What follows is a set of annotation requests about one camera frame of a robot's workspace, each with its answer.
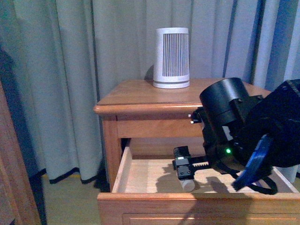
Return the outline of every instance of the beige carpet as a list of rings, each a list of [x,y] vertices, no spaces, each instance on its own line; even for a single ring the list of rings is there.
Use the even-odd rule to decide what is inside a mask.
[[[48,225],[99,225],[97,206],[99,189],[94,182],[82,184],[79,175],[50,184],[43,176],[43,189]]]

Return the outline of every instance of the wooden nightstand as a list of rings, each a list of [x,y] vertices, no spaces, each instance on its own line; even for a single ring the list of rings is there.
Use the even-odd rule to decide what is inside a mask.
[[[183,193],[171,166],[173,148],[188,145],[191,154],[204,154],[201,127],[191,125],[188,114],[219,80],[192,79],[190,87],[173,90],[124,81],[94,107],[103,121],[112,190],[98,196],[104,225],[299,223],[300,194],[279,172],[273,176],[283,193],[275,196],[234,193],[232,179],[213,170],[197,172],[197,189]],[[269,94],[245,86],[249,95]],[[121,138],[129,140],[122,161]]]

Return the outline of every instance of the open drawer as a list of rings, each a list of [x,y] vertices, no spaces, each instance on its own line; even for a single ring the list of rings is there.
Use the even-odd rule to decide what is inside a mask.
[[[300,224],[300,194],[276,169],[276,195],[236,193],[233,178],[212,169],[197,171],[195,190],[184,193],[172,159],[137,156],[141,146],[127,145],[112,193],[98,195],[103,225]]]

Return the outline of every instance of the white cylinder object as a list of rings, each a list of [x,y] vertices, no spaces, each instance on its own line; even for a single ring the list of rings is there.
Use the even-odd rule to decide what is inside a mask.
[[[180,184],[184,191],[191,192],[195,189],[195,182],[194,180],[180,180]]]
[[[188,28],[156,30],[153,86],[166,89],[189,86]]]

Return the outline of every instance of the gray curtain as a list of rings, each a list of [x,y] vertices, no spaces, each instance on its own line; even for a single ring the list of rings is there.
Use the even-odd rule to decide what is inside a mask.
[[[154,64],[155,29],[189,28],[190,76],[273,90],[300,78],[298,0],[2,0],[0,42],[39,169],[50,179],[102,160],[93,105]]]

